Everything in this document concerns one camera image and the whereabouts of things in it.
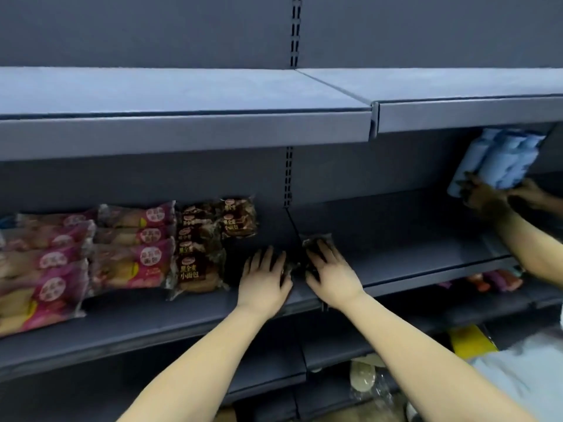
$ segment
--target blue bottle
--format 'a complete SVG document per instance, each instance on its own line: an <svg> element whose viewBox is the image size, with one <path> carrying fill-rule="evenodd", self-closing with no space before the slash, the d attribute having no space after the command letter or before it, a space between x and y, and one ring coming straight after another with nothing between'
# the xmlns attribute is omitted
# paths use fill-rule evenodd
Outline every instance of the blue bottle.
<svg viewBox="0 0 563 422"><path fill-rule="evenodd" d="M447 193L450 196L456 198L461 197L461 186L459 186L457 182L465 180L466 171L475 172L479 169L487 151L489 151L489 148L491 148L491 145L495 142L496 136L501 132L502 129L483 129L481 136L469 144L469 148L455 171L452 182L447 187Z"/></svg>
<svg viewBox="0 0 563 422"><path fill-rule="evenodd" d="M518 161L520 152L518 145L526 138L524 136L506 135L499 146L495 146L483 160L479 169L479 177L493 188L498 188L511 167Z"/></svg>
<svg viewBox="0 0 563 422"><path fill-rule="evenodd" d="M533 162L538 158L539 149L538 145L545 139L545 135L529 134L526 140L518 147L518 161L512 166L504 179L501 181L499 188L506 190L514 188L517 184L522 182L526 176L528 169Z"/></svg>

